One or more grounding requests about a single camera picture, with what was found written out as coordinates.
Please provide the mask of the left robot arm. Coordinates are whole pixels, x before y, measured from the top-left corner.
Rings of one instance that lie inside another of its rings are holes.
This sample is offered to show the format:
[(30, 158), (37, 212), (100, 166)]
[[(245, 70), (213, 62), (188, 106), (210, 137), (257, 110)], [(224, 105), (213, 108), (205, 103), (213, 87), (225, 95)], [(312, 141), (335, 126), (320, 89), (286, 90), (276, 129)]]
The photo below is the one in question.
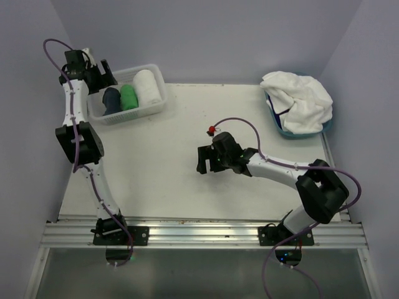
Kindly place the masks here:
[(74, 170), (81, 171), (92, 190), (97, 222), (92, 229), (94, 245), (129, 245), (130, 230), (113, 199), (105, 177), (104, 147), (88, 120), (87, 101), (91, 95), (116, 84), (108, 63), (99, 69), (89, 48), (65, 52), (59, 82), (64, 89), (65, 117), (55, 135)]

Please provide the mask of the dark blue towel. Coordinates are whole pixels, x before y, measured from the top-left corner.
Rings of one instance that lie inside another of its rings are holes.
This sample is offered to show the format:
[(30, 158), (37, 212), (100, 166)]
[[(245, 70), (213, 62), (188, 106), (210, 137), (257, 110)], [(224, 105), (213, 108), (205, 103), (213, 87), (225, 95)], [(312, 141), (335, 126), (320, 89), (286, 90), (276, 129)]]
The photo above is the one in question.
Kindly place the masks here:
[(116, 88), (109, 87), (104, 91), (102, 103), (105, 106), (104, 116), (122, 111), (121, 94)]

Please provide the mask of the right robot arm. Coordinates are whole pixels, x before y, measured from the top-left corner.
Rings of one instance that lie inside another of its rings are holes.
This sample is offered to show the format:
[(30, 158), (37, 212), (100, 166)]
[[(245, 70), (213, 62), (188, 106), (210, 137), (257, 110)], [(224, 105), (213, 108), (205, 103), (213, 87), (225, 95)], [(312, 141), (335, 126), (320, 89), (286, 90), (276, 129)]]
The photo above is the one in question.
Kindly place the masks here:
[(261, 234), (270, 241), (293, 244), (300, 232), (315, 223), (328, 224), (349, 196), (349, 190), (329, 165), (290, 164), (264, 159), (258, 149), (243, 149), (228, 132), (217, 134), (212, 143), (198, 148), (196, 171), (206, 174), (232, 170), (248, 177), (265, 178), (295, 189), (301, 205), (288, 212), (277, 226), (265, 226)]

